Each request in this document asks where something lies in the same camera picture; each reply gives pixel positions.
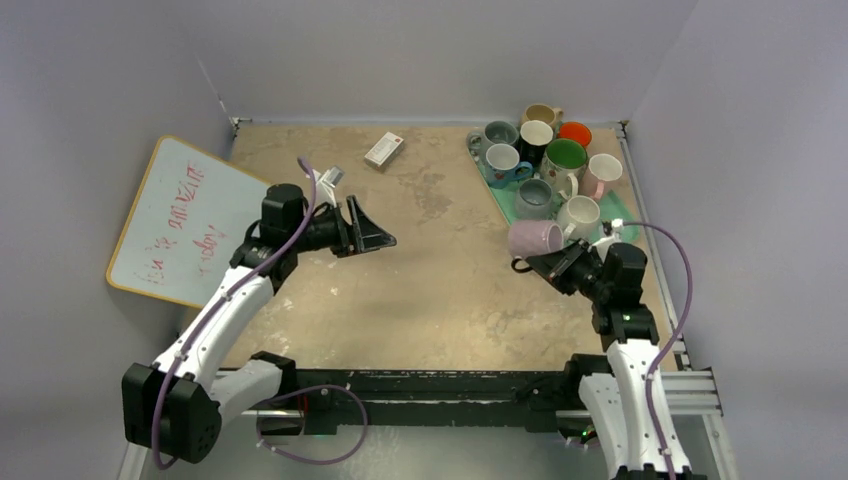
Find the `pink faceted mug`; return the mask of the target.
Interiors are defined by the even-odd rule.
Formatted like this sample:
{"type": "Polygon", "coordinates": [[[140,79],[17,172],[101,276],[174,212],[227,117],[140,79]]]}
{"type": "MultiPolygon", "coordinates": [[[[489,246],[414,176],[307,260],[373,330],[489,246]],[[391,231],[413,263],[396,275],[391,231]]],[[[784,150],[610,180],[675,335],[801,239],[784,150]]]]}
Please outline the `pink faceted mug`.
{"type": "Polygon", "coordinates": [[[593,155],[580,181],[579,193],[600,201],[622,175],[623,165],[617,157],[606,153],[593,155]]]}

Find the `blue mug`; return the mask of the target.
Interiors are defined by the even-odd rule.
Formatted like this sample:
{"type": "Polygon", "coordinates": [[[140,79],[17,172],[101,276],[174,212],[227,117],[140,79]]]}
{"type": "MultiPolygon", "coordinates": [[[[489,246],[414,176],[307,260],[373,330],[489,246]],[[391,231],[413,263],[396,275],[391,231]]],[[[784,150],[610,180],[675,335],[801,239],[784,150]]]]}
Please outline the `blue mug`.
{"type": "Polygon", "coordinates": [[[482,162],[484,179],[494,189],[503,189],[511,182],[528,179],[534,174],[533,165],[522,161],[518,150],[509,144],[491,146],[482,162]]]}

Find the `tan brown round mug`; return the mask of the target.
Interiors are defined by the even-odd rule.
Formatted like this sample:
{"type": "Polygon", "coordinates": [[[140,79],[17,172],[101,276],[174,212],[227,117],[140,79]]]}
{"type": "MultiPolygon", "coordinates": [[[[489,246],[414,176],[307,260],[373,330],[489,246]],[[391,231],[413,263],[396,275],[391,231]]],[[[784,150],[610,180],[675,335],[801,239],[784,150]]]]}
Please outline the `tan brown round mug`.
{"type": "Polygon", "coordinates": [[[529,121],[541,121],[556,130],[562,122],[563,110],[543,103],[527,106],[521,115],[519,124],[523,126],[529,121]]]}

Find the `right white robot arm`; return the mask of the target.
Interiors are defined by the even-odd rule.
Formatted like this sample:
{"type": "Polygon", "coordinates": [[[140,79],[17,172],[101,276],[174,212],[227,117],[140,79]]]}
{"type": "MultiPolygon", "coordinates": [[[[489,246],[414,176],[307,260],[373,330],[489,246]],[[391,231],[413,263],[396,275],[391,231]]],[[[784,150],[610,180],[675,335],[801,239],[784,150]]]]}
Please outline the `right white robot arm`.
{"type": "Polygon", "coordinates": [[[525,262],[558,292],[579,293],[591,303],[603,352],[573,355],[561,392],[569,404],[588,411],[609,478],[697,478],[663,387],[656,322],[641,300],[644,251],[614,243],[600,253],[578,241],[525,262]]]}

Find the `mauve mug with black handle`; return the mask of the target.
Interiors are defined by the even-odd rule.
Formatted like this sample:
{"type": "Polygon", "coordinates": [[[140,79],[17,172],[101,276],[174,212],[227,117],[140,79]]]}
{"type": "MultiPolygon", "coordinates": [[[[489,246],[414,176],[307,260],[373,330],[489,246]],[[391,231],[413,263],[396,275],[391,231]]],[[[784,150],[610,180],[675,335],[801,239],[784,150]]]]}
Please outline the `mauve mug with black handle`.
{"type": "Polygon", "coordinates": [[[518,268],[520,261],[528,257],[557,252],[564,247],[564,235],[560,226],[552,220],[518,220],[509,229],[507,245],[512,257],[511,269],[526,273],[531,267],[518,268]]]}

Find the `pale speckled mug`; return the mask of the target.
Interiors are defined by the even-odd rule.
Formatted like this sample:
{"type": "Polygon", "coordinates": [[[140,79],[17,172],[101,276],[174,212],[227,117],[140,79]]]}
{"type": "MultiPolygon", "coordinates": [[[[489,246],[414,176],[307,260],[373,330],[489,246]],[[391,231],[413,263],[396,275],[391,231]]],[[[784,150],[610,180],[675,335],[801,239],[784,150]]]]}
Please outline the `pale speckled mug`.
{"type": "Polygon", "coordinates": [[[600,223],[601,209],[595,200],[576,195],[560,207],[556,223],[565,242],[589,240],[600,223]]]}

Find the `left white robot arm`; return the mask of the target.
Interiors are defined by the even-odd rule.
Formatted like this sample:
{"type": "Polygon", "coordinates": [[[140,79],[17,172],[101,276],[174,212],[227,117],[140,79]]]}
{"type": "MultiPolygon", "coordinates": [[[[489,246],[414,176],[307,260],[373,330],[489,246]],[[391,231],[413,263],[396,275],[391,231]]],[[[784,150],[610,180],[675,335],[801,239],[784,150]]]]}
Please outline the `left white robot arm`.
{"type": "Polygon", "coordinates": [[[300,386],[295,361],[265,351],[223,378],[217,372],[248,323],[293,273],[299,254],[327,249],[345,258],[396,245],[355,196],[346,205],[343,214],[297,185],[269,187],[261,216],[248,227],[216,294],[152,363],[127,369],[121,380],[124,434],[149,448],[158,468],[177,460],[199,463],[223,427],[258,404],[284,409],[323,389],[300,386]]]}

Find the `orange mug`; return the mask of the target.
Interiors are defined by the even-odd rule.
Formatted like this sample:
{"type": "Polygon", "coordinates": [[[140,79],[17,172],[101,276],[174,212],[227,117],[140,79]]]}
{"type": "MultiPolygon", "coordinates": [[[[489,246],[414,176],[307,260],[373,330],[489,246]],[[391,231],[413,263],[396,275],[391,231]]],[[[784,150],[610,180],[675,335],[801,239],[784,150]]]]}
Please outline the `orange mug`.
{"type": "Polygon", "coordinates": [[[587,149],[593,139],[591,130],[585,124],[575,121],[562,123],[558,129],[557,137],[572,140],[583,149],[587,149]]]}

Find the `cream white mug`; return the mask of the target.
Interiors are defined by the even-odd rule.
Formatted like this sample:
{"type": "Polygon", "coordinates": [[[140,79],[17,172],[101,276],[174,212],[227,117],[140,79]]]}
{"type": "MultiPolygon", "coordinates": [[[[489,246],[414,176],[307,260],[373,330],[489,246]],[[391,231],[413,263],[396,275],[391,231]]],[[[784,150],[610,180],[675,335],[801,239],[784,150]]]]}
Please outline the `cream white mug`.
{"type": "Polygon", "coordinates": [[[555,139],[547,145],[537,173],[555,193],[569,200],[578,194],[579,179],[587,163],[587,152],[578,142],[555,139]]]}

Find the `blue-grey round mug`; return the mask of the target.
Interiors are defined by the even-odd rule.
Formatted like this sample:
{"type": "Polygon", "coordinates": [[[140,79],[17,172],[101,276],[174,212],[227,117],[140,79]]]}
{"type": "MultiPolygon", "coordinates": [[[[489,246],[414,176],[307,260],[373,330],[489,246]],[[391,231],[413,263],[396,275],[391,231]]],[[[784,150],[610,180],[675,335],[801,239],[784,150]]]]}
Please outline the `blue-grey round mug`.
{"type": "Polygon", "coordinates": [[[551,186],[541,179],[524,181],[514,197],[514,210],[520,220],[546,220],[550,218],[554,194],[551,186]]]}

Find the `grey mug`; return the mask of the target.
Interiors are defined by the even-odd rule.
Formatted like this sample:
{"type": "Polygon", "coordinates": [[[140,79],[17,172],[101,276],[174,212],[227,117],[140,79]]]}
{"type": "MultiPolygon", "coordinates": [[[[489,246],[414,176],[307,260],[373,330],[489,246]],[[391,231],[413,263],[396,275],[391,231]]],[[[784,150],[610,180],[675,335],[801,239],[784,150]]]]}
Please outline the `grey mug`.
{"type": "Polygon", "coordinates": [[[466,146],[473,156],[484,157],[486,151],[494,145],[515,146],[519,131],[515,125],[506,121],[493,121],[482,129],[472,130],[466,136],[466,146]]]}

